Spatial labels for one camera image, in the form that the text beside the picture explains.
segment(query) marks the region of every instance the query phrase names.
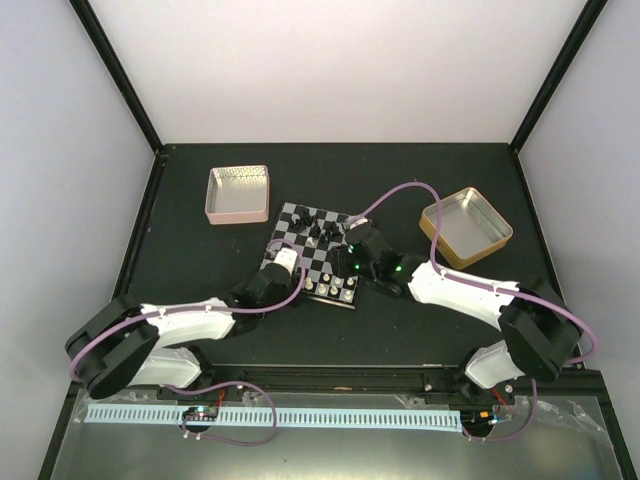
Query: rectangular container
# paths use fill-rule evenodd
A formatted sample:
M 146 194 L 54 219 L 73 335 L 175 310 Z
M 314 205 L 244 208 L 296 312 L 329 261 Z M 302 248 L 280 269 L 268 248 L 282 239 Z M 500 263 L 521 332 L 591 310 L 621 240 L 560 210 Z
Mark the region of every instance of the rectangular container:
M 513 229 L 475 188 L 469 187 L 443 199 L 442 227 L 437 248 L 447 262 L 465 268 L 505 246 Z M 422 211 L 420 228 L 433 240 L 438 209 Z
M 204 212 L 211 225 L 266 222 L 269 218 L 266 165 L 211 169 Z

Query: checkered board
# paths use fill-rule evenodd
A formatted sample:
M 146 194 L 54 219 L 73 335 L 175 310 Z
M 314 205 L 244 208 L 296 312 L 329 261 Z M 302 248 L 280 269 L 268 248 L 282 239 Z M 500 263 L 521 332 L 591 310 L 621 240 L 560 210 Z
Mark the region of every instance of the checkered board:
M 305 208 L 303 205 L 285 203 L 271 239 L 284 238 L 299 246 L 296 250 L 298 250 L 298 253 L 302 252 L 300 262 L 307 272 L 307 277 L 311 279 L 311 283 L 304 285 L 303 291 L 310 298 L 340 307 L 355 309 L 358 277 L 338 278 L 333 275 L 331 265 L 326 261 L 327 252 L 331 248 L 337 245 L 346 245 L 344 235 L 336 236 L 331 242 L 320 243 L 309 236 L 310 227 L 304 227 L 299 232 L 290 231 L 289 220 L 295 215 L 299 217 L 303 208 Z M 316 217 L 316 222 L 322 230 L 324 230 L 325 223 L 336 222 L 342 231 L 342 223 L 349 218 L 349 215 L 343 213 L 329 212 L 312 207 L 306 208 L 309 209 L 311 216 Z M 271 255 L 267 253 L 260 268 L 264 268 L 272 260 Z M 331 287 L 335 287 L 334 293 L 332 293 Z

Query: black tabletop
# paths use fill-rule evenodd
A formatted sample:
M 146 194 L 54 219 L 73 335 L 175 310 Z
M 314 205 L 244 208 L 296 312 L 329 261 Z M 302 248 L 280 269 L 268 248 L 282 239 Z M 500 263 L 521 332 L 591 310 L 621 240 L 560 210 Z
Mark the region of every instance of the black tabletop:
M 466 272 L 551 280 L 517 162 L 506 144 L 169 146 L 129 291 L 154 304 L 218 296 L 256 273 L 285 201 L 357 214 L 391 187 L 413 180 L 431 184 L 441 197 L 476 187 L 513 227 L 506 247 Z M 251 164 L 269 169 L 269 221 L 210 225 L 204 205 L 211 168 Z M 371 217 L 398 251 L 427 255 L 429 241 L 418 221 L 431 203 L 426 191 L 409 189 Z M 200 346 L 215 364 L 456 365 L 471 349 L 500 338 L 455 311 L 361 288 L 355 311 L 308 300 L 267 315 L 249 334 Z

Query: white wall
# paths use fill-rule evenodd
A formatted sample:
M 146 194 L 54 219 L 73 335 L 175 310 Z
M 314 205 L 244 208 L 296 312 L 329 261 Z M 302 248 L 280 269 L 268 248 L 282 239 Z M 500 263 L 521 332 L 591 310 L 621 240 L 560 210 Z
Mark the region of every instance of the white wall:
M 0 5 L 0 465 L 36 478 L 66 338 L 109 301 L 152 154 L 66 0 Z
M 165 142 L 509 142 L 585 0 L 92 0 Z
M 640 2 L 609 2 L 522 152 L 567 302 L 640 468 Z

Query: chessboard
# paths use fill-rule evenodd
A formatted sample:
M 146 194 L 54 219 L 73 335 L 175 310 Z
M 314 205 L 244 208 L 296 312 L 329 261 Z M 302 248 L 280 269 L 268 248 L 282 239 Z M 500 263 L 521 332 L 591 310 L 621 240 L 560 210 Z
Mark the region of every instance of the chessboard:
M 298 246 L 300 263 L 307 272 L 304 293 L 313 300 L 355 309 L 358 277 L 335 276 L 327 261 L 329 249 L 346 245 L 343 223 L 348 218 L 344 213 L 287 202 L 271 239 L 284 238 Z M 260 268 L 273 261 L 273 257 L 267 252 Z

